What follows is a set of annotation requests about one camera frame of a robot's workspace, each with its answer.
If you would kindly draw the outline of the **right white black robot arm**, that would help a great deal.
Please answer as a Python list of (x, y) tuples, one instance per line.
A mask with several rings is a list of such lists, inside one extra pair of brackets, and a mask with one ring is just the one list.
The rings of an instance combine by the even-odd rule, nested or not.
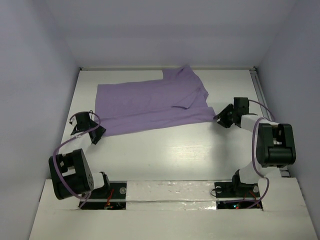
[(252, 134), (250, 163), (237, 170), (231, 181), (214, 184), (218, 198), (241, 198), (258, 188), (258, 181), (268, 173), (296, 161), (293, 127), (251, 113), (250, 103), (252, 100), (247, 97), (235, 97), (214, 117), (226, 129), (235, 125)]

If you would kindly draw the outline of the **purple t shirt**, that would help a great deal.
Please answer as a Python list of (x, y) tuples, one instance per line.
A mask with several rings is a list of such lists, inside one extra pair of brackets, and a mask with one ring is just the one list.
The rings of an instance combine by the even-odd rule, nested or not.
[(162, 74), (157, 80), (98, 85), (95, 113), (106, 136), (213, 120), (209, 93), (190, 66), (166, 68)]

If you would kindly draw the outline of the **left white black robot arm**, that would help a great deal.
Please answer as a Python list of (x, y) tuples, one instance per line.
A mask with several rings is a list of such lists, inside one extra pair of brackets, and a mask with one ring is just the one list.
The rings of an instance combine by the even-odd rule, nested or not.
[(69, 123), (73, 126), (70, 139), (61, 143), (48, 160), (51, 181), (58, 200), (70, 197), (84, 200), (95, 188), (85, 151), (101, 140), (106, 129), (93, 111), (77, 112)]

